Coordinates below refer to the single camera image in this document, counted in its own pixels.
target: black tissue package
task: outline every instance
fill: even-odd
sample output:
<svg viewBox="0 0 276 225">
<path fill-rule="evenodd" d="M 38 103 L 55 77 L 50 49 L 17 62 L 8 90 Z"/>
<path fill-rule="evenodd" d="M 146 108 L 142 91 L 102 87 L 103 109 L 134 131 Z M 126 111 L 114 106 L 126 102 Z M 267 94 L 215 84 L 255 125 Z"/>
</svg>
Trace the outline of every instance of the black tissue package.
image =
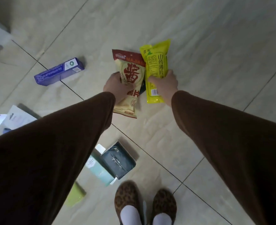
<svg viewBox="0 0 276 225">
<path fill-rule="evenodd" d="M 100 159 L 117 179 L 121 179 L 136 166 L 135 160 L 129 155 L 119 141 L 103 153 Z"/>
</svg>

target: teal box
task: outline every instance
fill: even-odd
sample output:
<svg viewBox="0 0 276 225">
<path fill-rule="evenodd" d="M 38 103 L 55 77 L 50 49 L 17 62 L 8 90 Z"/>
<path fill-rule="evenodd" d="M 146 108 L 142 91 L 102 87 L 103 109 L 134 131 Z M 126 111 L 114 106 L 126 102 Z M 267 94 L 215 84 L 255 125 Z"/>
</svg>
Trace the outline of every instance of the teal box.
<svg viewBox="0 0 276 225">
<path fill-rule="evenodd" d="M 113 184 L 113 177 L 92 155 L 88 158 L 85 166 L 98 177 L 106 186 Z"/>
</svg>

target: snack bag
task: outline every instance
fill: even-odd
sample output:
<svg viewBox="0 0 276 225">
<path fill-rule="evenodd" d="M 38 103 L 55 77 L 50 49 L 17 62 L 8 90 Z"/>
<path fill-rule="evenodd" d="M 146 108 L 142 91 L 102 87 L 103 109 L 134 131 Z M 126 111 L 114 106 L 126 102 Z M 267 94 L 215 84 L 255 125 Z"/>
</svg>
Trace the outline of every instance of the snack bag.
<svg viewBox="0 0 276 225">
<path fill-rule="evenodd" d="M 117 70 L 121 75 L 121 83 L 136 85 L 134 90 L 129 91 L 127 96 L 114 106 L 113 112 L 137 118 L 135 104 L 145 75 L 145 62 L 139 53 L 124 50 L 112 50 L 112 52 Z"/>
<path fill-rule="evenodd" d="M 164 103 L 159 95 L 156 86 L 148 82 L 150 76 L 163 78 L 168 71 L 167 52 L 170 46 L 170 39 L 160 42 L 154 46 L 144 45 L 140 47 L 140 52 L 146 62 L 145 83 L 147 103 Z"/>
</svg>

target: red bag top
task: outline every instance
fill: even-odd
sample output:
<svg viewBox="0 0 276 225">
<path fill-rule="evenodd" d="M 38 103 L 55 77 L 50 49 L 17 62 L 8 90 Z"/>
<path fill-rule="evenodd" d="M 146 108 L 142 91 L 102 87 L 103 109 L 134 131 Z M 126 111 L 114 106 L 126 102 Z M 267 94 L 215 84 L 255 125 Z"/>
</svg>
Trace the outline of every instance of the red bag top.
<svg viewBox="0 0 276 225">
<path fill-rule="evenodd" d="M 112 50 L 114 60 L 120 59 L 128 62 L 135 63 L 145 67 L 145 62 L 140 53 L 125 51 L 125 50 Z"/>
</svg>

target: marble floor tile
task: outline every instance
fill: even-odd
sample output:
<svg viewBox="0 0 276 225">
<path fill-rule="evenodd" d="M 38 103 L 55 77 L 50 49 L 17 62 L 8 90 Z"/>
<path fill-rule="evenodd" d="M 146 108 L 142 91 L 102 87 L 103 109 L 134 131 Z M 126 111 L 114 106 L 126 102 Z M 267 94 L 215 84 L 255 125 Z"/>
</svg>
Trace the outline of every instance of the marble floor tile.
<svg viewBox="0 0 276 225">
<path fill-rule="evenodd" d="M 0 105 L 34 66 L 36 60 L 13 41 L 0 52 Z"/>
<path fill-rule="evenodd" d="M 207 159 L 200 162 L 184 184 L 232 225 L 254 225 Z"/>
<path fill-rule="evenodd" d="M 167 38 L 180 89 L 243 110 L 276 71 L 276 0 L 89 0 L 40 62 L 51 68 L 79 57 L 86 70 L 63 81 L 87 99 L 115 71 L 111 49 Z M 144 95 L 137 114 L 114 115 L 113 124 L 183 181 L 201 153 L 170 108 Z"/>
<path fill-rule="evenodd" d="M 43 71 L 45 68 L 36 63 L 0 106 L 0 114 L 7 114 L 12 105 L 20 105 L 24 111 L 30 114 L 34 113 L 34 115 L 38 115 L 37 117 L 43 117 L 82 101 L 61 81 L 47 87 L 38 85 L 34 75 Z M 0 126 L 0 135 L 3 128 L 4 126 Z"/>
<path fill-rule="evenodd" d="M 125 180 L 136 182 L 143 200 L 146 201 L 147 215 L 150 218 L 152 200 L 156 192 L 162 187 L 174 192 L 181 185 L 180 181 L 113 125 L 101 135 L 98 143 L 105 148 L 109 148 L 117 140 L 136 159 L 136 167 L 121 180 L 117 180 L 113 185 L 108 187 L 105 187 L 89 169 L 84 167 L 77 181 L 86 191 L 86 196 L 72 208 L 64 205 L 53 225 L 119 224 L 114 208 L 114 196 L 120 183 Z"/>
<path fill-rule="evenodd" d="M 0 22 L 36 60 L 87 0 L 0 0 Z"/>
<path fill-rule="evenodd" d="M 174 225 L 230 225 L 185 185 L 182 184 L 173 195 L 177 202 Z"/>
<path fill-rule="evenodd" d="M 276 122 L 276 75 L 246 108 L 245 112 Z"/>
</svg>

